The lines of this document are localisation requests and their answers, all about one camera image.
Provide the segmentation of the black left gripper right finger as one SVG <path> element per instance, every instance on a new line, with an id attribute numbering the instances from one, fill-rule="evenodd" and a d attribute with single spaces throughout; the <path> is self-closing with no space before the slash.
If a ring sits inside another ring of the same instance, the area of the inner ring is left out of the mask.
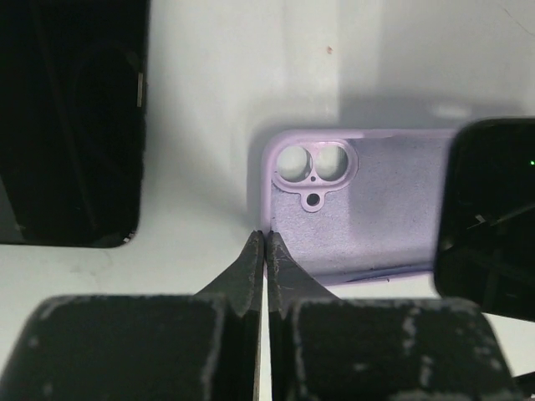
<path id="1" fill-rule="evenodd" d="M 459 298 L 341 299 L 277 232 L 265 253 L 276 400 L 519 400 L 494 332 Z"/>

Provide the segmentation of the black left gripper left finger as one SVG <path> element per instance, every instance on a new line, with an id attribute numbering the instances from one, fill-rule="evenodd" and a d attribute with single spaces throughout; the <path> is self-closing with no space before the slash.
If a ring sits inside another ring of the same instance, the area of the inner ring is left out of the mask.
<path id="1" fill-rule="evenodd" d="M 30 315 L 11 400 L 255 400 L 264 238 L 193 295 L 68 295 Z"/>

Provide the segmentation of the lilac silicone phone case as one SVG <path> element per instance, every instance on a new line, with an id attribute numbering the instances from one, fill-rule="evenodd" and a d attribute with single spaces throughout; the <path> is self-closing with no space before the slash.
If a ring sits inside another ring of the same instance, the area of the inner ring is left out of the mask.
<path id="1" fill-rule="evenodd" d="M 429 272 L 453 129 L 293 129 L 262 155 L 260 227 L 324 285 Z"/>

